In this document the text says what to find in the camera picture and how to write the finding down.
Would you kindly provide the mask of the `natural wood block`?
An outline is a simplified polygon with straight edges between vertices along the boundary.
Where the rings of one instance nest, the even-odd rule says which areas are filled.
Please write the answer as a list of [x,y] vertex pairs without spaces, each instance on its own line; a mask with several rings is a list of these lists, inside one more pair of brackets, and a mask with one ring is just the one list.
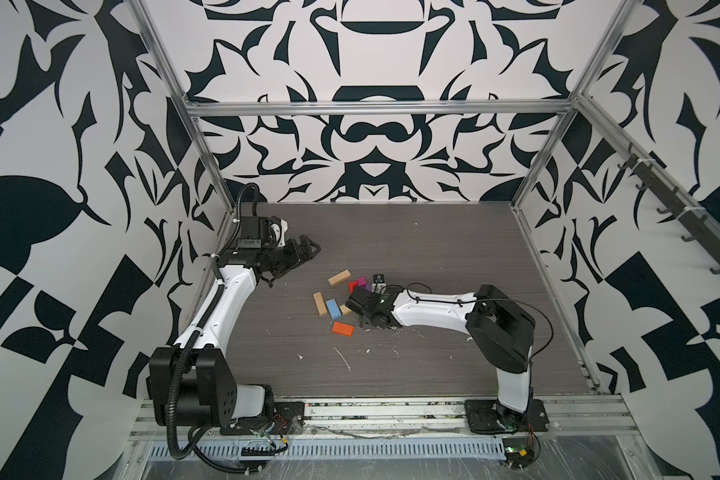
[[351,272],[348,269],[345,269],[333,276],[331,276],[328,279],[329,285],[331,287],[335,287],[343,282],[348,282],[352,277]]
[[327,305],[321,292],[315,292],[313,294],[313,300],[315,302],[316,309],[319,316],[326,316],[328,314]]

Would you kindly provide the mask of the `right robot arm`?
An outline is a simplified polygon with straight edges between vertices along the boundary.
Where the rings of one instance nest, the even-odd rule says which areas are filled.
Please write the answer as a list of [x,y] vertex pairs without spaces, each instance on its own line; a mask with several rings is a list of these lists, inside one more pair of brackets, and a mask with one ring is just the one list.
[[357,287],[345,305],[376,328],[433,327],[469,336],[497,370],[499,416],[518,421],[527,416],[536,322],[497,287],[451,295],[397,285],[374,292]]

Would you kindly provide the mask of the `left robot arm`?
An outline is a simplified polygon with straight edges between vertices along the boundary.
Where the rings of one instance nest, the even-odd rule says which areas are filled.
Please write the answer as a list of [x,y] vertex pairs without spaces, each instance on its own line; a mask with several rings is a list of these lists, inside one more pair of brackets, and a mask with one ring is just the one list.
[[148,391],[159,425],[230,428],[269,416],[271,388],[235,379],[226,359],[243,306],[267,284],[312,260],[321,247],[306,235],[274,246],[227,249],[211,261],[213,283],[186,330],[149,360]]

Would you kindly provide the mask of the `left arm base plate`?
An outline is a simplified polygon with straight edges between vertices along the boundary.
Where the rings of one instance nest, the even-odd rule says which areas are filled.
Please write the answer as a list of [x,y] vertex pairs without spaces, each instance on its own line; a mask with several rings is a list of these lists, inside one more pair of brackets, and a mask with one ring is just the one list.
[[257,417],[241,418],[231,426],[221,427],[222,436],[288,435],[303,426],[304,402],[275,402],[266,405]]

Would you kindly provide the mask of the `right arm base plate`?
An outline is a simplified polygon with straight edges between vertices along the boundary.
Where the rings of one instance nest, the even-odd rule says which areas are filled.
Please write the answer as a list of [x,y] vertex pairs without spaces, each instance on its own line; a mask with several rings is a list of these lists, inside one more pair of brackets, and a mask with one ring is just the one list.
[[541,400],[531,398],[524,412],[502,406],[497,400],[466,400],[465,417],[475,434],[499,435],[546,432],[549,417]]

